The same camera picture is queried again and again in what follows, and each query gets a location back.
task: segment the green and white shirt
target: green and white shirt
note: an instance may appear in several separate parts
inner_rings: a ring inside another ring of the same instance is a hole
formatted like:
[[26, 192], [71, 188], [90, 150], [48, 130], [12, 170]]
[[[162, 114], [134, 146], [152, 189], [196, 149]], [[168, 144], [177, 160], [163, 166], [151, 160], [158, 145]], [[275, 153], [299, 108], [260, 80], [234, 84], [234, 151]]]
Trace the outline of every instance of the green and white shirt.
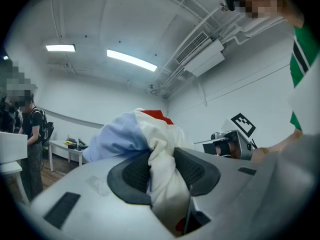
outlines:
[[[315, 61], [320, 45], [314, 38], [309, 26], [306, 24], [302, 28], [295, 28], [294, 32], [295, 36], [293, 52], [290, 60], [290, 71], [293, 86], [296, 88], [301, 79], [308, 72], [312, 63]], [[290, 123], [293, 124], [296, 129], [301, 131], [300, 124], [294, 113], [292, 113]]]

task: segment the air vent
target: air vent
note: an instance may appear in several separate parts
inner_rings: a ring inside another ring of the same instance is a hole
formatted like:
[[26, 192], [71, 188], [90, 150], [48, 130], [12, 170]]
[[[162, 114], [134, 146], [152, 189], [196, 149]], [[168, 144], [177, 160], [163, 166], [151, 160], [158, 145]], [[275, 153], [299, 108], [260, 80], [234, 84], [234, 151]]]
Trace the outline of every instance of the air vent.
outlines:
[[195, 49], [197, 49], [200, 45], [204, 43], [209, 38], [205, 32], [201, 32], [199, 35], [191, 41], [186, 48], [175, 58], [176, 62], [181, 64], [185, 58], [189, 56]]

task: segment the ceiling light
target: ceiling light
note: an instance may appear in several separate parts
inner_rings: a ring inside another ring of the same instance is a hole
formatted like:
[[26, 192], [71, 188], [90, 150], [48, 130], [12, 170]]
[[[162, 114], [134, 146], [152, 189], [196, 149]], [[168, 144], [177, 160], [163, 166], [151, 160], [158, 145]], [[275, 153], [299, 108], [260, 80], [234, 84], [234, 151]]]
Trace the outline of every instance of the ceiling light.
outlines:
[[153, 71], [153, 72], [157, 69], [156, 65], [153, 65], [153, 64], [146, 62], [144, 60], [141, 60], [141, 59], [138, 59], [138, 58], [114, 51], [114, 50], [107, 50], [106, 55], [111, 58], [115, 58], [115, 59], [118, 59], [118, 60], [121, 60], [124, 62], [132, 63], [134, 65], [137, 65], [139, 67], [145, 68], [145, 69]]
[[75, 52], [74, 44], [50, 44], [45, 46], [48, 52]]

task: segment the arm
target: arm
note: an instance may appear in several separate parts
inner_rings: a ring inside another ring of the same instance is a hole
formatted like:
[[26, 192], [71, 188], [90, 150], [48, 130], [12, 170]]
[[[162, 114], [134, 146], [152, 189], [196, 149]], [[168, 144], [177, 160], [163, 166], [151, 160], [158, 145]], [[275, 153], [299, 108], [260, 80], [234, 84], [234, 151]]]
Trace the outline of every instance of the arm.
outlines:
[[30, 146], [35, 143], [39, 138], [40, 125], [32, 127], [32, 136], [28, 139], [27, 145]]
[[266, 154], [271, 152], [281, 152], [288, 144], [298, 140], [302, 135], [303, 133], [301, 130], [295, 129], [293, 134], [289, 135], [289, 137], [276, 145], [254, 149], [252, 153], [252, 161], [260, 163]]

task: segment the light blue fabric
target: light blue fabric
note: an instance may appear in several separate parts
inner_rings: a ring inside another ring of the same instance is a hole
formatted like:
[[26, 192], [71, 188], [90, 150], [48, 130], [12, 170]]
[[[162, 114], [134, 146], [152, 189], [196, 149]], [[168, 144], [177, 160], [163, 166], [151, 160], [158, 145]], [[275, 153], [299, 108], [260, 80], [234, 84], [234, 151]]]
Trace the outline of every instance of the light blue fabric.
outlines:
[[134, 112], [123, 113], [112, 123], [103, 126], [83, 151], [88, 162], [117, 155], [133, 156], [149, 150], [147, 140], [138, 126]]

